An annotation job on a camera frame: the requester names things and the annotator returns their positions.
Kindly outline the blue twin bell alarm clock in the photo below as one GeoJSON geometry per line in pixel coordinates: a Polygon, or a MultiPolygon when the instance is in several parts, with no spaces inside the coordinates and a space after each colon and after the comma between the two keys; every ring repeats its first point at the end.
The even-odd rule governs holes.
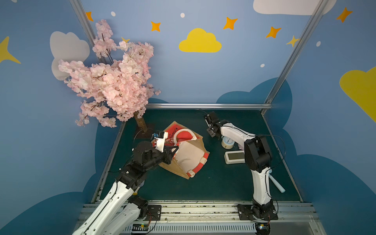
{"type": "Polygon", "coordinates": [[[224,149],[232,149],[235,145],[235,141],[229,137],[222,136],[221,146],[224,149]]]}

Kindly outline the white rectangular digital clock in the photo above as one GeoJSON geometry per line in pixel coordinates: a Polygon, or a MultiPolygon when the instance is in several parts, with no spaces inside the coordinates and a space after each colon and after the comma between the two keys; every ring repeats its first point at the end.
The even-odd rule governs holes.
{"type": "Polygon", "coordinates": [[[243,150],[237,151],[226,151],[224,154],[225,163],[228,165],[231,164],[244,164],[245,163],[245,154],[243,150]]]}

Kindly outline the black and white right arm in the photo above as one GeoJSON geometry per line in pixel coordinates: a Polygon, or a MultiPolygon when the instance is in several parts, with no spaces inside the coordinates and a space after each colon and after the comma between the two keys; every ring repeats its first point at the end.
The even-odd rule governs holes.
{"type": "Polygon", "coordinates": [[[227,120],[219,120],[215,112],[206,114],[205,121],[211,137],[228,137],[243,148],[245,163],[251,170],[253,179],[253,204],[245,210],[249,220],[277,220],[278,210],[275,208],[269,187],[269,171],[272,154],[264,135],[246,132],[227,120]]]}

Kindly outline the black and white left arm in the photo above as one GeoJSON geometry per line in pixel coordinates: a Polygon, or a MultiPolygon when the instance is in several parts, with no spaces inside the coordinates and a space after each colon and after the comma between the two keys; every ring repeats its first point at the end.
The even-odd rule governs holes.
{"type": "Polygon", "coordinates": [[[148,201],[133,193],[141,187],[147,172],[160,163],[171,164],[178,146],[154,146],[140,142],[131,161],[120,171],[108,194],[74,235],[119,235],[126,227],[147,214],[148,201]]]}

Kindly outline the brown artificial tree trunk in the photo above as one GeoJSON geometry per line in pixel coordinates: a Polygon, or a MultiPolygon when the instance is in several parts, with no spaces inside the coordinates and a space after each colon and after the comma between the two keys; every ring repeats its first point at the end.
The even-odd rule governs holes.
{"type": "Polygon", "coordinates": [[[134,118],[136,120],[139,131],[141,131],[143,134],[146,133],[148,131],[148,127],[143,116],[140,114],[139,111],[134,113],[134,118]]]}

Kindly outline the small green circuit board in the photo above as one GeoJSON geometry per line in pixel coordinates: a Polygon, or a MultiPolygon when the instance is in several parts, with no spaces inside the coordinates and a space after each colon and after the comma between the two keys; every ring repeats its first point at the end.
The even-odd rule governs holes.
{"type": "Polygon", "coordinates": [[[134,223],[131,226],[131,233],[133,234],[146,234],[149,232],[149,225],[146,223],[134,223]]]}

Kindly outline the pink cherry blossom foliage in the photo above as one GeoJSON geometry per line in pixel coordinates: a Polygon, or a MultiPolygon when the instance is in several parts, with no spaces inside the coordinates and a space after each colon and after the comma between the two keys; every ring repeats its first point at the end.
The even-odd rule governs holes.
{"type": "Polygon", "coordinates": [[[106,20],[96,23],[97,37],[93,51],[97,56],[111,58],[111,52],[122,51],[121,60],[109,64],[85,66],[82,61],[60,60],[58,68],[69,76],[64,80],[77,96],[83,98],[78,126],[95,118],[103,127],[116,127],[116,121],[142,118],[152,96],[160,94],[152,84],[149,61],[154,48],[149,43],[120,41],[115,43],[106,20]]]}

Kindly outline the horizontal aluminium frame rail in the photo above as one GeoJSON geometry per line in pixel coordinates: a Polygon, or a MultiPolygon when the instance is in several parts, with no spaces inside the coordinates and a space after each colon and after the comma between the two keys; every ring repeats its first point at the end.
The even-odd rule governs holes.
{"type": "Polygon", "coordinates": [[[261,110],[271,109],[271,104],[225,104],[225,103],[150,103],[147,109],[163,110],[261,110]]]}

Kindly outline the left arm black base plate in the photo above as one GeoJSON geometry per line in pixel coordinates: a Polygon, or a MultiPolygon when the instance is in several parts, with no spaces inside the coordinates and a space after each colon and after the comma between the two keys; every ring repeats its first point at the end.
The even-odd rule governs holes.
{"type": "Polygon", "coordinates": [[[146,209],[141,210],[140,218],[142,221],[160,221],[161,214],[161,205],[148,205],[146,209]]]}

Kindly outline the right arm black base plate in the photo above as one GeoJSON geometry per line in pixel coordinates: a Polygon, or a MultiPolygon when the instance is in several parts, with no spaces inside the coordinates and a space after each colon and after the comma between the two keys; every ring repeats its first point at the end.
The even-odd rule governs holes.
{"type": "Polygon", "coordinates": [[[240,220],[278,220],[277,210],[272,202],[264,205],[237,205],[240,220]]]}

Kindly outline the front aluminium mounting rail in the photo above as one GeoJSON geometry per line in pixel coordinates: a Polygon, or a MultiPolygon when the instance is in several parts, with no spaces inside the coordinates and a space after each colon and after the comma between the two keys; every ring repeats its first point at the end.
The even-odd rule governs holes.
{"type": "MultiPolygon", "coordinates": [[[[240,220],[237,205],[251,205],[246,201],[150,201],[148,205],[161,205],[160,221],[138,219],[119,235],[156,234],[309,234],[324,235],[325,229],[310,203],[282,202],[277,207],[278,220],[240,220]],[[146,223],[146,234],[131,233],[134,223],[146,223]]],[[[86,204],[75,227],[76,231],[100,204],[86,204]]]]}

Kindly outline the right aluminium frame post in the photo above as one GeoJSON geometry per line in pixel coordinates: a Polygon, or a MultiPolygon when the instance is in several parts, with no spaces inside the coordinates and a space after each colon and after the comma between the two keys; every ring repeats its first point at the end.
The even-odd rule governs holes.
{"type": "Polygon", "coordinates": [[[329,4],[329,0],[320,0],[314,9],[307,25],[305,26],[302,34],[300,35],[300,40],[295,44],[291,55],[289,56],[282,72],[278,76],[276,82],[274,83],[270,93],[268,94],[264,105],[266,108],[261,109],[261,115],[264,116],[268,109],[272,108],[272,102],[275,99],[278,91],[281,89],[283,83],[287,79],[287,76],[291,72],[294,64],[296,63],[297,59],[299,58],[301,52],[303,51],[305,45],[307,44],[308,40],[310,39],[312,33],[316,29],[317,25],[319,24],[321,18],[324,15],[324,11],[326,6],[329,4]]]}

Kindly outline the aluminium frame post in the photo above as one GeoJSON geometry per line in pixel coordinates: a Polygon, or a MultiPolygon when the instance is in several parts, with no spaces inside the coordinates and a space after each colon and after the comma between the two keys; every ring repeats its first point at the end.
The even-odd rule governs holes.
{"type": "Polygon", "coordinates": [[[69,0],[83,30],[88,39],[90,49],[94,46],[94,39],[96,37],[95,32],[90,24],[86,11],[84,10],[83,4],[80,0],[69,0]]]}
{"type": "Polygon", "coordinates": [[[307,25],[305,26],[302,34],[300,35],[300,40],[295,44],[291,55],[289,56],[282,72],[278,76],[276,82],[274,83],[270,93],[268,94],[264,105],[266,108],[261,109],[261,115],[264,116],[268,109],[272,108],[272,102],[275,99],[278,91],[281,89],[283,83],[287,79],[287,76],[291,72],[294,64],[296,63],[297,59],[299,58],[301,52],[303,51],[305,45],[307,44],[308,40],[310,39],[312,33],[316,29],[317,25],[319,24],[321,18],[324,15],[324,11],[326,6],[329,4],[329,0],[320,0],[314,9],[307,25]]]}

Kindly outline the left aluminium frame post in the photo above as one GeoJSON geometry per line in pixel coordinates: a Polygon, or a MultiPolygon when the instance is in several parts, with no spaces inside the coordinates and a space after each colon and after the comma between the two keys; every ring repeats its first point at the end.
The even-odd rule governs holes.
{"type": "Polygon", "coordinates": [[[96,37],[95,32],[90,24],[86,11],[84,10],[83,4],[80,0],[69,0],[83,30],[88,39],[90,49],[94,46],[94,39],[96,37]]]}

